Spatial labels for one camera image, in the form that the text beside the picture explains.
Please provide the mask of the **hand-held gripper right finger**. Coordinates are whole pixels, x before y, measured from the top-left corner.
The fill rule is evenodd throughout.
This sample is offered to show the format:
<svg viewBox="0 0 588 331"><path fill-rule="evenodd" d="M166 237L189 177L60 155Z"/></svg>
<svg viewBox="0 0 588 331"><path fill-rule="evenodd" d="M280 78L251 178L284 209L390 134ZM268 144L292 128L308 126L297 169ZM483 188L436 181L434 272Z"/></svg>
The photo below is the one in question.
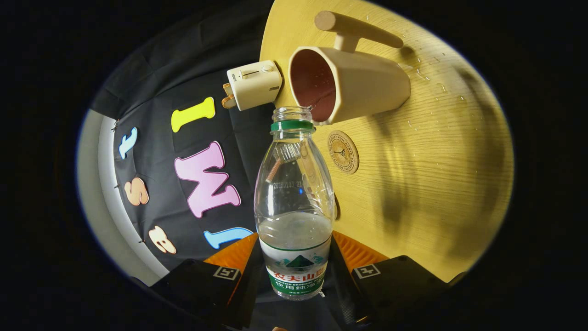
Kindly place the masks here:
<svg viewBox="0 0 588 331"><path fill-rule="evenodd" d="M341 327L409 327L464 278L443 281L406 255L384 254L338 231L328 262L328 307Z"/></svg>

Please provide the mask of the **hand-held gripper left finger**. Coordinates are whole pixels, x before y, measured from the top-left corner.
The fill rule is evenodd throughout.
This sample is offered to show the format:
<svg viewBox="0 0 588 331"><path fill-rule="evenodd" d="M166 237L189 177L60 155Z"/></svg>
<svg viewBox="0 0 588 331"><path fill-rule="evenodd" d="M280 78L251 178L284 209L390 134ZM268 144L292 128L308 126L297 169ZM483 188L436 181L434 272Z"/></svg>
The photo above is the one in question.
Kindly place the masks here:
<svg viewBox="0 0 588 331"><path fill-rule="evenodd" d="M185 260L149 290L208 329L240 330L250 326L262 265L254 233L204 261Z"/></svg>

